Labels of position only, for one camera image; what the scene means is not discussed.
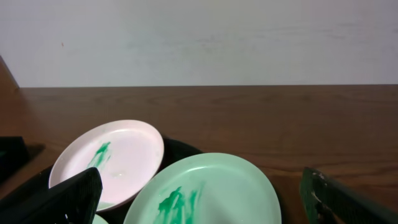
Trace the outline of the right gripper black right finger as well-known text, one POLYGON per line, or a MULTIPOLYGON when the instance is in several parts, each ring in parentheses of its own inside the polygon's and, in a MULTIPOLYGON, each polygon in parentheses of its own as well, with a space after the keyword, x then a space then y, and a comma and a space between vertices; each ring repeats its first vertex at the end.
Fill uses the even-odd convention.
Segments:
POLYGON ((300 197, 311 224, 397 224, 397 214, 393 211, 310 167, 303 170, 300 197))

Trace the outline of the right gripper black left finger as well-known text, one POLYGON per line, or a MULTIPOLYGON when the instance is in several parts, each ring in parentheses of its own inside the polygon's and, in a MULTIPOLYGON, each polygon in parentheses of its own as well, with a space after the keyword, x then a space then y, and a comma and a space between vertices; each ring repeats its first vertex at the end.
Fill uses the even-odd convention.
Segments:
POLYGON ((1 224, 92 223, 102 192, 92 167, 49 187, 51 167, 1 199, 1 224))

